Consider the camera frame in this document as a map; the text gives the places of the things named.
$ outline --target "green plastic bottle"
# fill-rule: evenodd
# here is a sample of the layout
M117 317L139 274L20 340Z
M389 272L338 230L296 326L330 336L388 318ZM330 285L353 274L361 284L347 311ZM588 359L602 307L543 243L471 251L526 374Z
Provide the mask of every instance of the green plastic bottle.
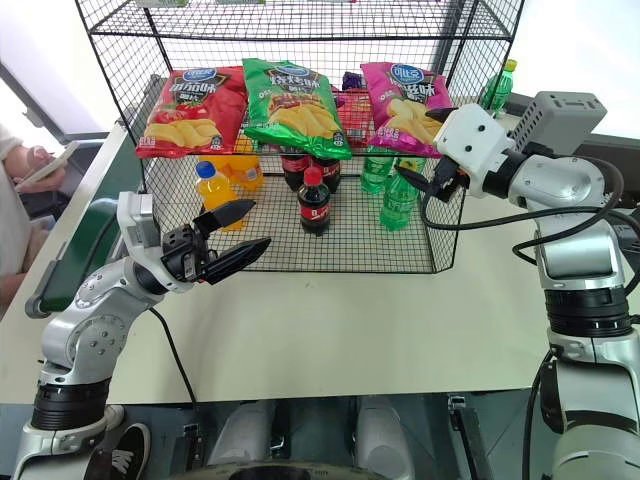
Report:
M421 173L427 160L425 158L405 158L400 160L401 167ZM411 210L416 205L418 190L396 172L388 180L384 192L384 204L380 212L380 223L387 230L401 230L409 225Z
M517 65L518 62L515 60L508 59L504 66L504 70L502 70L498 75L491 77L482 90L482 95L480 96L479 103L482 108L491 110L492 112L498 112L502 107L504 107L507 97L513 88L513 71L516 69ZM494 89L496 90L496 93L493 95L493 100L491 100L491 95L493 94Z
M384 156L376 156L374 153L384 153ZM367 193L380 193L384 189L384 182L389 176L395 157L394 152L382 147L369 147L367 156L364 157L360 185Z

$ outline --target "black shoe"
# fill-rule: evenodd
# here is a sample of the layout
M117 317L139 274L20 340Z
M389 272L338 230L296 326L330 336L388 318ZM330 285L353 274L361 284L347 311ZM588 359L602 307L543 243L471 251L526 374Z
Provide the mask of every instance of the black shoe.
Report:
M139 480L149 458L151 434L142 423L130 425L111 453L112 480Z

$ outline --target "wire basket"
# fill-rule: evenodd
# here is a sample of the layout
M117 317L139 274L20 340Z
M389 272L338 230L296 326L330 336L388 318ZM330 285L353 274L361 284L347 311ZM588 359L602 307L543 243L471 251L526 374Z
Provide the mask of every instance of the wire basket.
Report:
M139 8L134 0L76 3L137 144L169 72L241 65L246 57L290 60L326 75L335 86L344 72L360 72L361 63L407 63L446 76L455 105L475 102L504 66L523 0L244 0L232 5L191 0L184 8L151 9ZM255 199L256 207L242 230L216 233L212 247L224 250L271 236L271 246L249 270L436 273L453 266L457 234L426 228L418 208L405 230L390 233L380 225L382 196L361 191L365 152L353 151L354 159L342 162L343 179L332 196L325 235L303 233L295 194L281 178L279 153L265 147L259 152L264 186L255 193L238 190L240 197ZM196 162L197 157L187 156L143 163L144 189L154 195L163 232L200 212ZM427 163L427 176L435 162ZM427 217L459 223L463 201L462 190L448 203L433 200Z

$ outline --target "snack bag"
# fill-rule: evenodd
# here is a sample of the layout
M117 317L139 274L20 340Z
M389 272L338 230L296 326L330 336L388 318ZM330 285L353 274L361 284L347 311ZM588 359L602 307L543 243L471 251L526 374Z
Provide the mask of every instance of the snack bag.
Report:
M327 77L291 62L245 58L242 63L249 91L248 137L316 157L351 158Z
M340 122L352 147L366 147L373 132L371 100L365 89L352 88L340 94L343 105L338 107Z
M361 68L373 105L370 145L439 156L432 144L442 124L425 113L452 106L444 77L402 63L365 63Z
M175 70L147 119L136 155L233 153L246 108L242 67Z

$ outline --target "white tabletop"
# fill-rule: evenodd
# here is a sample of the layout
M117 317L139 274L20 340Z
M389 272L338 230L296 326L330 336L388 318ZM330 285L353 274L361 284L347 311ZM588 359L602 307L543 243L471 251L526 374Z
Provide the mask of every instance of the white tabletop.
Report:
M24 302L123 137L110 135L0 322L0 402L33 401L46 320L26 317ZM468 198L463 222L518 211ZM200 401L521 388L547 349L537 271L511 253L533 229L524 222L463 232L454 268L436 275L241 272L168 294L157 308ZM638 295L630 303L637 311ZM162 328L145 313L109 401L187 400Z

